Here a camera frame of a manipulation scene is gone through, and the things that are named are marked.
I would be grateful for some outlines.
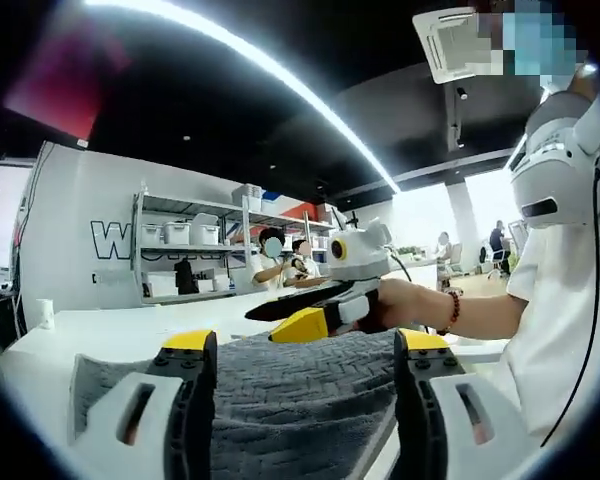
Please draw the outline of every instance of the black ceiling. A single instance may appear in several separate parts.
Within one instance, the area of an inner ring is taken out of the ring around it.
[[[539,99],[537,83],[521,77],[456,82],[453,88],[462,86],[469,95],[454,100],[464,148],[449,151],[449,97],[445,100],[445,87],[431,80],[411,23],[414,13],[445,2],[176,3],[247,39],[294,72],[392,175],[512,147]],[[27,13],[18,12],[16,18],[30,27],[28,36],[19,29],[21,41],[30,47],[39,31],[35,25],[42,25],[34,19],[41,20],[45,12]],[[346,207],[390,198],[388,188],[343,196],[379,175],[295,93],[227,47],[147,14],[102,8],[88,15],[103,36],[122,45],[129,60],[110,84],[90,149],[257,183],[313,202],[337,196],[336,203]],[[17,62],[26,51],[8,52],[7,58]],[[5,71],[13,75],[18,70]],[[0,110],[0,153],[35,155],[42,138],[50,135],[35,122]],[[401,187],[453,181],[448,175],[423,176]]]

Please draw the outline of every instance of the desk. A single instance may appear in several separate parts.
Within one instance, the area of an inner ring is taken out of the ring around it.
[[[435,286],[435,265],[413,268],[409,273],[414,282]],[[392,272],[388,277],[404,274]],[[254,335],[276,327],[279,322],[256,322],[241,315],[281,293],[296,291],[287,288],[129,310],[59,312],[53,330],[34,328],[0,357],[0,366],[7,385],[43,438],[62,448],[67,445],[69,386],[76,354],[107,362],[146,360],[153,358],[171,335],[206,328],[217,332],[218,343],[228,343],[232,335]]]

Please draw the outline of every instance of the gray textured mat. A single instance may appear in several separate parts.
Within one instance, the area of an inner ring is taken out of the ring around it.
[[[213,478],[346,477],[394,398],[393,338],[295,345],[257,335],[220,345]],[[84,431],[89,407],[118,380],[147,365],[77,357],[70,435]]]

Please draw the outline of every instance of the bracelet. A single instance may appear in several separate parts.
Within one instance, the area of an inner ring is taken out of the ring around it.
[[[451,314],[451,319],[449,321],[449,325],[444,330],[438,332],[438,335],[446,335],[451,330],[451,327],[458,321],[458,317],[460,316],[460,299],[458,298],[458,294],[456,292],[447,292],[453,298],[453,313]]]

